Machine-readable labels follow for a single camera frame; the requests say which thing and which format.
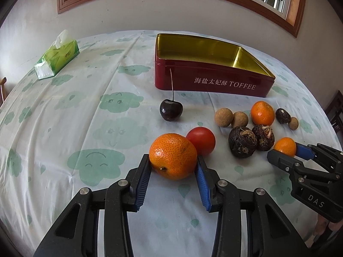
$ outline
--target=cherry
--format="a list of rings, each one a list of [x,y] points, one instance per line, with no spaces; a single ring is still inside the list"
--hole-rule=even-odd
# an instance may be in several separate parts
[[[162,118],[168,122],[172,122],[178,119],[184,110],[184,107],[182,106],[180,102],[174,101],[173,76],[172,76],[171,71],[172,70],[170,69],[170,78],[172,80],[171,89],[173,91],[173,100],[165,99],[164,101],[162,101],[161,105],[159,106],[159,112]]]

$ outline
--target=red tin box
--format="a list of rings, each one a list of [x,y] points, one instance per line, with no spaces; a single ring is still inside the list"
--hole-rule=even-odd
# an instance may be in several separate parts
[[[158,34],[155,86],[171,90],[265,97],[275,76],[244,48],[225,41],[182,34]]]

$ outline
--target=table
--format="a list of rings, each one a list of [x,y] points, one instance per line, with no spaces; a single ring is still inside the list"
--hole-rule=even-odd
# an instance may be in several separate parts
[[[180,120],[162,119],[159,105],[172,94],[154,86],[158,33],[125,31],[78,40],[80,54],[56,77],[38,80],[30,71],[1,106],[0,218],[25,257],[33,255],[79,189],[107,188],[138,166],[156,137],[185,136],[196,126],[209,128],[217,139],[215,150],[205,158],[209,168],[238,188],[264,188],[300,235],[311,236],[316,214],[291,197],[287,174],[267,162],[266,152],[234,158],[227,141],[231,127],[214,123],[217,109],[227,107],[249,115],[261,98],[177,91],[175,100],[184,106]],[[263,100],[299,120],[296,131],[275,120],[275,139],[288,136],[303,144],[320,142],[341,149],[324,111],[305,85],[280,61],[242,47],[276,76]],[[251,119],[248,127],[253,127]],[[88,165],[89,154],[96,163],[107,162],[106,166]],[[312,161],[305,165],[318,169]],[[194,176],[173,182],[153,172],[144,205],[128,218],[135,256],[211,255],[217,214],[207,213],[202,206]],[[244,219],[242,256],[246,256]],[[103,256],[102,231],[100,226],[99,256]]]

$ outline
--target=tissue box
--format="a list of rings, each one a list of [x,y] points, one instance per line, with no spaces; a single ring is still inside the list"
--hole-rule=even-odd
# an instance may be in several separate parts
[[[55,76],[78,54],[78,43],[73,40],[60,48],[52,45],[35,64],[38,79]]]

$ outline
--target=tomato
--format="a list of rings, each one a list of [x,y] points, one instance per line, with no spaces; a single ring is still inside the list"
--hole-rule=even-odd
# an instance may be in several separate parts
[[[195,146],[198,155],[208,155],[214,150],[214,134],[206,127],[198,126],[191,129],[186,138]]]

